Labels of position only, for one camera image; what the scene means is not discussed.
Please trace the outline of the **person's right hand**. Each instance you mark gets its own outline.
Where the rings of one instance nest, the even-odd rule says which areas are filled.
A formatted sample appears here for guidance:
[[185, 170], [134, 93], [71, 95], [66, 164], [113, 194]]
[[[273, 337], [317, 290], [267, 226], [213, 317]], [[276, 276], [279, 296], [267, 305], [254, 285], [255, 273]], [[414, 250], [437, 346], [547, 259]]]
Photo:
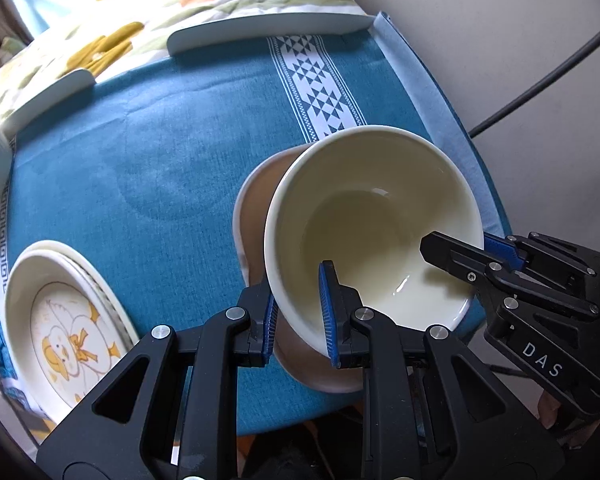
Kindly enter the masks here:
[[600, 419], [585, 426], [584, 421], [573, 414], [569, 406], [563, 408], [547, 391], [543, 391], [539, 398], [538, 414], [542, 426], [553, 431], [559, 443], [568, 448], [582, 448], [600, 426]]

